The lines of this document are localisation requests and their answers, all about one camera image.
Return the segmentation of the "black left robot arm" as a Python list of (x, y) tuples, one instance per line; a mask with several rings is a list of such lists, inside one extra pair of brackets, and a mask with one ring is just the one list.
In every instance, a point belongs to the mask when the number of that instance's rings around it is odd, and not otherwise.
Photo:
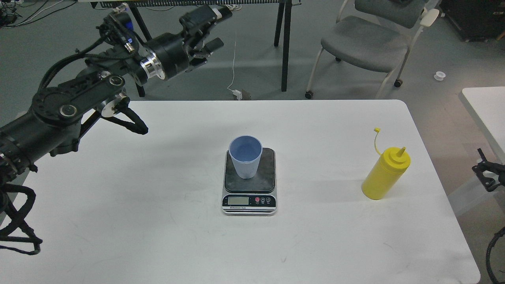
[(204, 44), (210, 30), (232, 16), (227, 7), (200, 5), (184, 14), (179, 34), (166, 33), (143, 41), (133, 30), (128, 4), (103, 18), (100, 37), (84, 50), (58, 61), (43, 76), (30, 109), (1, 128), (1, 212), (10, 223), (1, 229), (1, 241), (27, 243), (36, 255), (42, 240), (25, 218), (36, 200), (33, 189), (14, 185), (25, 171), (37, 171), (36, 161), (76, 152), (83, 135), (105, 119), (144, 135), (148, 127), (131, 108), (124, 93), (124, 75), (137, 86), (153, 77), (168, 80), (207, 63), (223, 46), (220, 38)]

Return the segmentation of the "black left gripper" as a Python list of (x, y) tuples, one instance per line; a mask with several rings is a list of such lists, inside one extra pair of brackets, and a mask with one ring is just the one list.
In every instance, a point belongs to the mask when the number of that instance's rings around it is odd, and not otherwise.
[(140, 66), (146, 79), (169, 80), (206, 64), (224, 46), (220, 38), (205, 43), (210, 30), (231, 16), (227, 7), (201, 6), (179, 18), (179, 34), (165, 33), (142, 43)]

